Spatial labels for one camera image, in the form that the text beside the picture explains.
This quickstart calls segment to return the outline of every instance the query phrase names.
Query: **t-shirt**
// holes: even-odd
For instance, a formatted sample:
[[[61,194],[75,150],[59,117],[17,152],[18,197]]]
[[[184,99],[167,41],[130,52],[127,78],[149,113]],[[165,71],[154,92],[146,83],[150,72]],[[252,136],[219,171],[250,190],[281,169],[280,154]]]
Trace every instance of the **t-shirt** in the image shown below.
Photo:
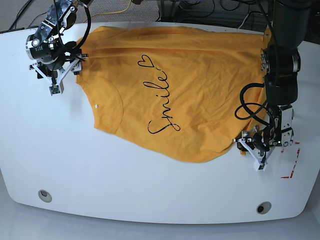
[[[255,34],[99,27],[82,46],[89,58],[76,82],[96,129],[175,160],[202,163],[226,153],[253,124],[234,112],[241,89],[263,82],[261,47],[262,36]],[[265,92],[251,88],[244,99],[262,104]]]

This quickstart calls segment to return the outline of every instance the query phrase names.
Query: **yellow cable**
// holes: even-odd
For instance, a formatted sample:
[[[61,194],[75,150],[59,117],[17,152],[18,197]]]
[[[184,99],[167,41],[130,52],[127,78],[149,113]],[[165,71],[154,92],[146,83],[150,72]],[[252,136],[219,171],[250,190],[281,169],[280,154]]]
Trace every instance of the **yellow cable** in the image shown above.
[[[120,13],[127,11],[130,8],[130,6],[131,6],[131,0],[129,0],[129,5],[126,7],[126,9],[123,9],[121,11],[98,13],[96,15],[91,16],[91,19],[93,19],[94,17],[97,17],[97,16],[102,16],[102,15],[107,15],[107,14],[120,14]]]

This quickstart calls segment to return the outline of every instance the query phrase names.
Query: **table surface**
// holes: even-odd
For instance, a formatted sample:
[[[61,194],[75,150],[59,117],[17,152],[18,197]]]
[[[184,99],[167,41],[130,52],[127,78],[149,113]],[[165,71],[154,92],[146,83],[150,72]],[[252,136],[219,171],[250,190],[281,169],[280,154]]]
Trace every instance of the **table surface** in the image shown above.
[[[162,22],[93,23],[91,29],[99,26],[252,33]],[[78,40],[85,29],[85,24],[73,26],[64,41]],[[292,218],[304,210],[320,169],[320,46],[299,46],[302,67],[292,127],[300,144],[283,153],[277,148],[267,170],[256,172],[253,158],[240,156],[236,146],[209,162],[179,162],[95,129],[87,96],[73,74],[63,81],[63,94],[50,96],[48,84],[29,71],[33,62],[25,43],[34,32],[0,34],[0,168],[17,203],[95,218],[170,224],[265,221]],[[41,201],[39,190],[48,191],[52,202]],[[257,206],[263,202],[272,207],[261,215]]]

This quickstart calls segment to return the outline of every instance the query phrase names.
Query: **circular hole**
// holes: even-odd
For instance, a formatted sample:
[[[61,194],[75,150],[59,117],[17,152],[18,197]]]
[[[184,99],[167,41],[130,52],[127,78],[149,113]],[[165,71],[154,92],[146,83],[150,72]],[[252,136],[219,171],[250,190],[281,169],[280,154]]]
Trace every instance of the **circular hole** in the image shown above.
[[[271,209],[271,203],[268,201],[265,201],[256,208],[256,212],[258,214],[266,214],[267,212],[270,211],[270,209]]]
[[[46,190],[40,190],[38,192],[38,196],[45,203],[50,203],[52,201],[52,197],[51,197],[50,193],[47,192]]]

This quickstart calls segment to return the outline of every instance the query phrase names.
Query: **heart outline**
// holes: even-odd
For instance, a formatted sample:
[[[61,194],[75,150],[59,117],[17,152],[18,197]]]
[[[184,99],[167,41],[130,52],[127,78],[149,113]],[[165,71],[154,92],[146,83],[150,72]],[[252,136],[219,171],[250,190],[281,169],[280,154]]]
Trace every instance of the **heart outline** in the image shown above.
[[[144,59],[144,57],[148,58],[149,63],[151,64],[151,66],[150,65],[142,65],[142,64],[140,64],[140,63],[147,63],[146,60]],[[154,68],[155,67],[154,63],[151,61],[150,57],[148,57],[147,55],[142,55],[141,58],[142,58],[142,60],[138,61],[138,65],[140,67],[144,67],[144,68]]]

